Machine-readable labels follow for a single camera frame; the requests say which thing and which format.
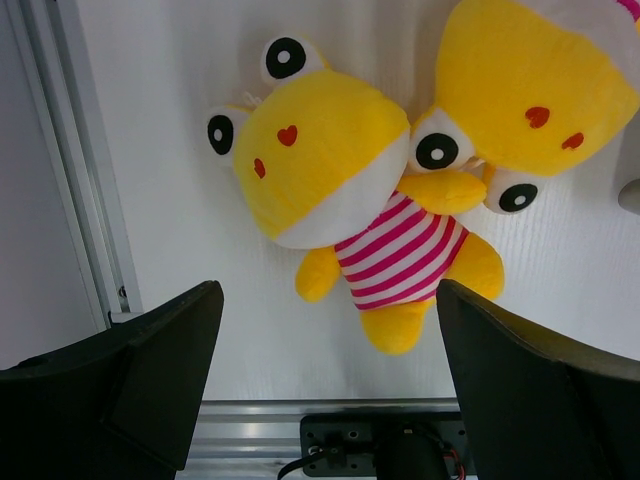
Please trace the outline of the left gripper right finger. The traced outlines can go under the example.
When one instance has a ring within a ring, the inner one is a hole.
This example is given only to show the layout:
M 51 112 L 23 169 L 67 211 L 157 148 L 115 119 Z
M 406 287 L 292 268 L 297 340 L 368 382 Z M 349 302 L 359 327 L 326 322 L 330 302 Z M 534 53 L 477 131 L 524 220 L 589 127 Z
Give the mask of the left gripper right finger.
M 436 306 L 479 478 L 638 478 L 638 361 L 453 280 L 440 282 Z

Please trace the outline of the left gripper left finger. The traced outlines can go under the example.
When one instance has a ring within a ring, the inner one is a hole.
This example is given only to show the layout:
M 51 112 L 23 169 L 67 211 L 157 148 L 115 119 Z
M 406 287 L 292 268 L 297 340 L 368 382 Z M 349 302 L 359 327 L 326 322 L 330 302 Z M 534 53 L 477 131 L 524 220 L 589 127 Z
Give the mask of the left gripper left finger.
M 184 469 L 224 305 L 206 281 L 1 372 L 4 479 L 173 479 Z

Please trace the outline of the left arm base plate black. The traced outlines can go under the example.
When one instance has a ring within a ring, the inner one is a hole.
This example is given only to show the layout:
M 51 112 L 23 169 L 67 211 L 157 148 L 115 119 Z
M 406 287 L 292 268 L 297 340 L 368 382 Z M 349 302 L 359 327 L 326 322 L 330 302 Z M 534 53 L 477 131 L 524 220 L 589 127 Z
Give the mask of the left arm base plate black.
M 280 469 L 289 479 L 469 479 L 477 474 L 458 412 L 307 415 L 300 421 L 301 458 Z

